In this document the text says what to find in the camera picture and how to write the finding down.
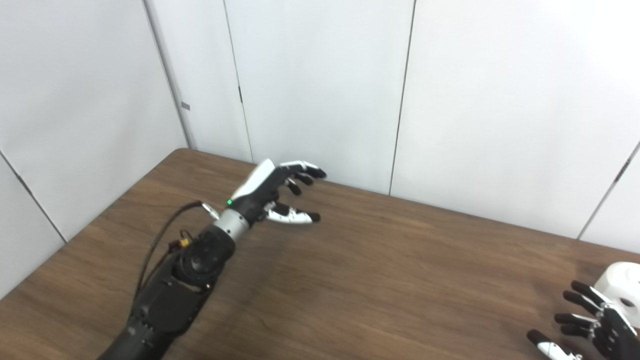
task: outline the wire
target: wire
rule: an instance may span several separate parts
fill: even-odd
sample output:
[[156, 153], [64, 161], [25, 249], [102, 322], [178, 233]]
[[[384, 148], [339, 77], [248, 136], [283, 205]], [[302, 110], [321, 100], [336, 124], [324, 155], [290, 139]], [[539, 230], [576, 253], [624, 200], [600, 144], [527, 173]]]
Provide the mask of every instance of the wire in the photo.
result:
[[164, 263], [164, 261], [165, 261], [165, 259], [166, 259], [166, 257], [167, 257], [168, 255], [169, 255], [169, 253], [168, 253], [168, 252], [165, 252], [165, 253], [162, 255], [162, 257], [160, 258], [160, 260], [158, 260], [158, 261], [157, 261], [157, 263], [156, 263], [156, 265], [154, 266], [154, 268], [153, 268], [153, 269], [151, 269], [151, 271], [150, 271], [150, 272], [149, 272], [149, 274], [147, 275], [147, 278], [144, 280], [144, 282], [143, 282], [143, 284], [142, 284], [142, 286], [141, 286], [141, 289], [142, 289], [142, 288], [144, 288], [144, 287], [147, 285], [147, 283], [149, 282], [149, 279], [151, 279], [151, 278], [154, 276], [154, 274], [156, 273], [156, 270], [158, 270], [158, 268], [160, 267], [160, 265], [162, 265], [162, 264]]
[[180, 237], [193, 241], [193, 236], [191, 236], [191, 233], [188, 230], [180, 230]]
[[147, 252], [147, 255], [145, 256], [145, 260], [142, 262], [142, 269], [140, 270], [140, 275], [138, 276], [138, 283], [136, 285], [136, 291], [133, 294], [133, 302], [131, 304], [131, 311], [130, 312], [133, 312], [133, 304], [136, 302], [136, 299], [138, 298], [138, 294], [140, 293], [140, 288], [142, 287], [142, 281], [143, 281], [143, 279], [145, 277], [145, 272], [147, 271], [147, 266], [149, 265], [149, 261], [151, 260], [151, 255], [153, 255], [154, 250], [156, 249], [156, 247], [160, 243], [160, 240], [162, 240], [162, 238], [164, 236], [164, 233], [166, 233], [166, 230], [173, 223], [173, 221], [180, 216], [180, 214], [182, 214], [183, 212], [185, 212], [185, 211], [187, 211], [189, 209], [197, 208], [197, 207], [200, 207], [200, 206], [202, 206], [202, 201], [194, 201], [194, 202], [190, 202], [189, 204], [186, 204], [185, 206], [183, 206], [180, 209], [178, 209], [169, 218], [169, 220], [167, 220], [167, 222], [164, 223], [164, 226], [162, 226], [162, 229], [160, 229], [160, 231], [156, 235], [156, 238], [154, 238], [154, 241], [151, 243], [151, 248], [149, 248], [149, 251]]

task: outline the black fingertip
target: black fingertip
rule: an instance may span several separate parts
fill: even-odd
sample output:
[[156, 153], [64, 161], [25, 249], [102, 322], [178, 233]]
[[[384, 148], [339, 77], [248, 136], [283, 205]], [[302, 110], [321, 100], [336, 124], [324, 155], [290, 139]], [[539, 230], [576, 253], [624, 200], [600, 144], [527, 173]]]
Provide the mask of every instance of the black fingertip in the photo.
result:
[[302, 181], [303, 184], [310, 186], [314, 184], [314, 180], [305, 174], [296, 174], [296, 179]]
[[307, 174], [317, 178], [317, 179], [324, 179], [326, 178], [326, 172], [324, 172], [323, 169], [321, 168], [312, 168], [312, 167], [307, 167]]
[[554, 320], [557, 323], [571, 323], [573, 316], [571, 314], [555, 314]]
[[571, 282], [571, 289], [585, 295], [589, 296], [592, 294], [591, 287], [583, 282], [578, 280], [574, 280]]
[[527, 339], [533, 343], [533, 345], [538, 346], [539, 343], [550, 343], [551, 339], [546, 337], [542, 332], [537, 331], [536, 329], [531, 329], [527, 332]]
[[300, 196], [302, 195], [302, 190], [300, 190], [300, 187], [297, 185], [293, 185], [293, 184], [289, 184], [289, 189], [291, 189], [291, 192], [293, 193], [293, 195], [295, 196]]
[[578, 295], [578, 294], [574, 293], [573, 291], [569, 291], [569, 290], [564, 290], [562, 292], [562, 297], [565, 300], [570, 301], [570, 302], [573, 302], [574, 300], [576, 300], [576, 295]]
[[309, 215], [309, 217], [311, 218], [311, 221], [313, 221], [313, 222], [320, 221], [320, 214], [319, 213], [307, 213], [307, 215]]

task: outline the robotic hand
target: robotic hand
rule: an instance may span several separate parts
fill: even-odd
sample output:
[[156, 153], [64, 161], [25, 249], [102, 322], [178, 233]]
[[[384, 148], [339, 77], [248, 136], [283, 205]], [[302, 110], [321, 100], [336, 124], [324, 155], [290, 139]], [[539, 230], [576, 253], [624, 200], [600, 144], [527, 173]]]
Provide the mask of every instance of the robotic hand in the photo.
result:
[[236, 241], [254, 223], [267, 219], [288, 224], [307, 224], [320, 220], [317, 213], [306, 213], [277, 202], [278, 187], [287, 186], [294, 194], [301, 190], [294, 179], [311, 185], [313, 178], [326, 174], [305, 161], [275, 166], [265, 160], [247, 177], [227, 201], [219, 215], [203, 202], [194, 202], [178, 210], [154, 240], [183, 211], [203, 207], [216, 221], [196, 238], [185, 238], [170, 245], [142, 285], [146, 263], [140, 275], [125, 329], [99, 360], [159, 360], [173, 341], [184, 334], [209, 298], [225, 263], [236, 250]]
[[282, 163], [276, 167], [269, 159], [264, 160], [247, 177], [246, 181], [231, 195], [227, 209], [242, 216], [252, 226], [256, 221], [272, 220], [290, 224], [307, 224], [320, 221], [317, 213], [306, 213], [277, 202], [278, 187], [285, 185], [295, 195], [302, 194], [294, 181], [305, 185], [313, 184], [313, 178], [324, 178], [326, 174], [319, 167], [306, 161]]
[[[636, 330], [611, 300], [579, 281], [573, 281], [571, 287], [576, 292], [565, 291], [564, 299], [582, 306], [596, 318], [556, 314], [556, 322], [562, 324], [560, 331], [565, 335], [588, 339], [607, 360], [640, 359], [640, 340], [637, 338]], [[582, 359], [580, 354], [574, 354], [566, 347], [552, 342], [540, 331], [531, 330], [527, 337], [552, 360]]]

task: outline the white robotic finger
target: white robotic finger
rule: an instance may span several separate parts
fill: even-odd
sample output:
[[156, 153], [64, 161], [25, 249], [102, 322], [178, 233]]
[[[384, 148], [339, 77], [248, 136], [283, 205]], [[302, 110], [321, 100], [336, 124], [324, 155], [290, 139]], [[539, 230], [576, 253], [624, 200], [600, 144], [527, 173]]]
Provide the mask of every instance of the white robotic finger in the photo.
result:
[[540, 331], [535, 329], [532, 329], [527, 333], [527, 338], [538, 348], [538, 350], [542, 351], [542, 353], [551, 360], [582, 359], [582, 355], [574, 354], [571, 350], [554, 343]]
[[320, 179], [324, 179], [326, 177], [326, 172], [311, 163], [307, 163], [306, 161], [289, 161], [287, 163], [281, 163], [280, 167], [287, 168], [292, 171], [292, 173], [301, 172]]
[[320, 221], [320, 214], [306, 213], [279, 202], [273, 202], [265, 210], [267, 211], [267, 220], [284, 224], [310, 224]]

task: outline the black forearm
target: black forearm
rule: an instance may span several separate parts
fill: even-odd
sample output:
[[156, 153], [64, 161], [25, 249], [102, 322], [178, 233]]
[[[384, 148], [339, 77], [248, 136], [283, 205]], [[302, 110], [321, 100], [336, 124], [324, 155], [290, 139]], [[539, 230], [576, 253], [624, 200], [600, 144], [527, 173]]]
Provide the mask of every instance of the black forearm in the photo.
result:
[[160, 360], [173, 340], [133, 318], [98, 360]]

